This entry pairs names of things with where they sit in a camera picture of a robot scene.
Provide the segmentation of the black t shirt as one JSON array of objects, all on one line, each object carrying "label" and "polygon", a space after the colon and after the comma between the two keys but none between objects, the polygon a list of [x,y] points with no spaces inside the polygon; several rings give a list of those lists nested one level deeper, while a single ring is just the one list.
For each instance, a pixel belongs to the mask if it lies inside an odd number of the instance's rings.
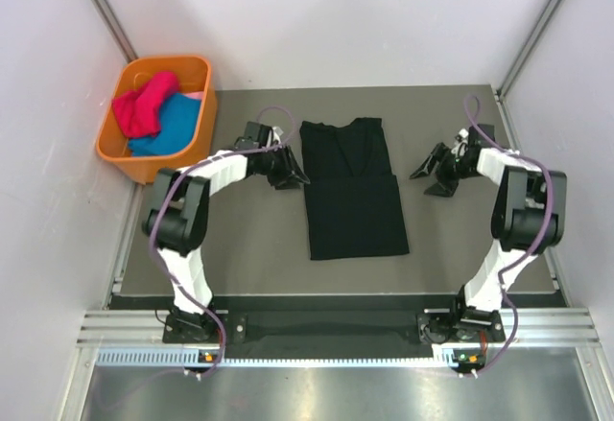
[{"label": "black t shirt", "polygon": [[300,130],[310,258],[327,261],[410,253],[397,176],[382,120]]}]

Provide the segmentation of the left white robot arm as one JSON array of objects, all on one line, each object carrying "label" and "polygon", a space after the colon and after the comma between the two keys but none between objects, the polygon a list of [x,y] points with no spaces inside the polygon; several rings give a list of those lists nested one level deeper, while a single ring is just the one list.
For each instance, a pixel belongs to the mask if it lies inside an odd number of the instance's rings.
[{"label": "left white robot arm", "polygon": [[201,255],[210,200],[253,175],[265,177],[276,190],[308,184],[288,140],[280,127],[249,122],[231,148],[197,164],[157,173],[142,230],[174,291],[164,322],[165,343],[205,343],[224,337],[222,322],[211,309],[213,292]]}]

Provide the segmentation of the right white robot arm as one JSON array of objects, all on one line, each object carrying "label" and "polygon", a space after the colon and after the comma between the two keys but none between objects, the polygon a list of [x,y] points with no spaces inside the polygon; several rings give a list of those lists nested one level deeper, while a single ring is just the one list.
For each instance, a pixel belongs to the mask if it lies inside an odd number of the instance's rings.
[{"label": "right white robot arm", "polygon": [[490,124],[462,129],[453,146],[436,144],[410,175],[434,176],[435,183],[424,192],[433,197],[451,198],[462,180],[478,176],[498,188],[490,220],[492,244],[480,268],[461,286],[449,311],[417,317],[421,339],[431,344],[481,337],[504,341],[500,309],[509,287],[564,233],[566,174],[543,172],[516,152],[494,147],[494,140]]}]

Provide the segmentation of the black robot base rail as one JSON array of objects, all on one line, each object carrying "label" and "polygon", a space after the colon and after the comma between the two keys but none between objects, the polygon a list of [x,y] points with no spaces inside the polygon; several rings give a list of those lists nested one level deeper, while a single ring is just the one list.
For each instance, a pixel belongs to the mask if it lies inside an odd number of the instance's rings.
[{"label": "black robot base rail", "polygon": [[449,310],[451,293],[219,295],[225,353],[241,359],[423,357],[417,316]]}]

